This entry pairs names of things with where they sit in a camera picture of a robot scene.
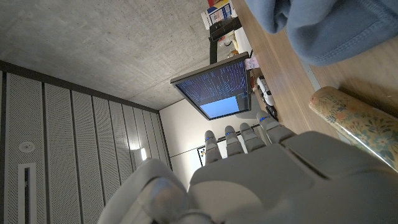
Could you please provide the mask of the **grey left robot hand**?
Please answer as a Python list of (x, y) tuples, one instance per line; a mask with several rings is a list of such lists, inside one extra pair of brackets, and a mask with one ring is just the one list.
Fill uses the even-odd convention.
[(158, 159), (118, 188), (100, 223), (396, 223), (397, 172), (325, 134), (296, 134), (265, 111), (268, 142), (225, 129), (227, 157), (205, 133), (206, 164), (188, 186)]

